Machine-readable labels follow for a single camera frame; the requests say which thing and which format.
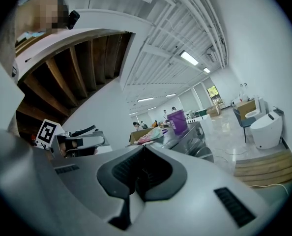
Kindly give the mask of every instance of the white toilet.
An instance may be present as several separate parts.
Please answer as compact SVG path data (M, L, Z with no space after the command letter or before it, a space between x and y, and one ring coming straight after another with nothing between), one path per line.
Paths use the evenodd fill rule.
M272 111L255 121L250 129L257 148L275 147L279 144L282 135L283 119Z
M254 96L256 110L245 115L246 118L255 117L256 120L266 115L265 102L262 97Z

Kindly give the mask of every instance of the chair leg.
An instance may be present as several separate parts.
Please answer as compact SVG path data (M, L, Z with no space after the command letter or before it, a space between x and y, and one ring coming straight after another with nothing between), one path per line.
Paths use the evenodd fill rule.
M243 131L244 131L244 141L246 143L245 128L243 128Z

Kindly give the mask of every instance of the blue chair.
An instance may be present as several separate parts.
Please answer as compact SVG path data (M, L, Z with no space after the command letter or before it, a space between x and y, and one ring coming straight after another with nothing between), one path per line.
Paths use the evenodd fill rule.
M240 112L237 109L234 109L234 114L235 114L235 117L237 118L237 120L239 122L240 127L243 128L244 140L246 142L245 128L250 127L252 125L252 123L254 123L256 121L256 119L255 119L255 117L251 117L251 118L248 118L248 119L245 119L245 120L241 120Z

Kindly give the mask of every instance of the toilet lid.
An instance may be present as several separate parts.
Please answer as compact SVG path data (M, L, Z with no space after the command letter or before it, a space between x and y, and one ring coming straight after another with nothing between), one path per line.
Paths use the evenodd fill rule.
M275 118L274 120L272 120L270 117L268 117L268 114L263 116L262 118L258 119L257 121L255 121L252 125L251 125L251 129L259 129L259 128L263 128L266 127L268 125L270 125L271 123L273 123L274 121L276 121L277 119L280 118L279 115L276 115L274 112L270 112L270 114Z

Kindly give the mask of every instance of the purple trash bin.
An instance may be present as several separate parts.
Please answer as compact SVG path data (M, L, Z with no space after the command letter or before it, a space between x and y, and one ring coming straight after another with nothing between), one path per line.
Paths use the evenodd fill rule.
M180 135L188 129L184 111L182 109L167 115L167 117L176 135Z

